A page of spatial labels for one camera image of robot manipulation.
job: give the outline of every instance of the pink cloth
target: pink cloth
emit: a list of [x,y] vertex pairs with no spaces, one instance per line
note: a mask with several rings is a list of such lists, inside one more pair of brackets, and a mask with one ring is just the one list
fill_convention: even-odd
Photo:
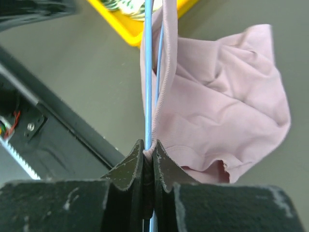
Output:
[[[278,147],[291,123],[271,26],[253,26],[217,41],[180,38],[175,0],[164,0],[163,10],[153,15],[155,63],[162,17],[164,92],[153,114],[153,144],[158,138],[200,182],[234,183]],[[143,43],[140,54],[144,100]],[[155,82],[154,72],[153,96]]]

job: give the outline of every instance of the red wire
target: red wire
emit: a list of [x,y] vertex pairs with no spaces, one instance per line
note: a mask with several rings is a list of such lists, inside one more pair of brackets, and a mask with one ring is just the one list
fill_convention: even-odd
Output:
[[14,124],[12,125],[12,127],[6,131],[5,135],[4,135],[4,138],[6,139],[7,137],[9,137],[12,132],[14,131],[15,127],[17,126],[18,124],[18,120],[19,120],[19,116],[20,116],[20,111],[18,111],[18,113],[15,111],[14,112],[14,116],[15,116],[15,121],[14,121]]

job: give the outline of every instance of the white strip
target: white strip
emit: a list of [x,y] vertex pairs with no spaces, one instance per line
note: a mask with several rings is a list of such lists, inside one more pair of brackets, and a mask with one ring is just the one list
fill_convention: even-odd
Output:
[[19,155],[12,145],[0,137],[0,144],[13,157],[13,159],[25,170],[25,172],[34,180],[40,180],[39,175],[28,165],[28,163]]

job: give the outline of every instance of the yellow container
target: yellow container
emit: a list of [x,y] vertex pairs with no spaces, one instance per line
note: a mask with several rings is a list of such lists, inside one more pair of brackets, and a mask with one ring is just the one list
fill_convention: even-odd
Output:
[[[186,13],[197,1],[198,0],[177,0],[178,18]],[[88,0],[88,2],[129,45],[135,47],[140,46],[144,22],[133,20],[120,11],[108,11],[100,0]]]

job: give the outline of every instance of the yellow plastic bin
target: yellow plastic bin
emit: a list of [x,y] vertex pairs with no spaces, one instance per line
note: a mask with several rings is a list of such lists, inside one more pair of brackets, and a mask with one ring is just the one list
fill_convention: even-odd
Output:
[[[178,18],[186,13],[198,0],[177,0]],[[131,19],[120,11],[108,11],[100,0],[88,2],[105,18],[114,30],[131,46],[139,47],[144,23]]]

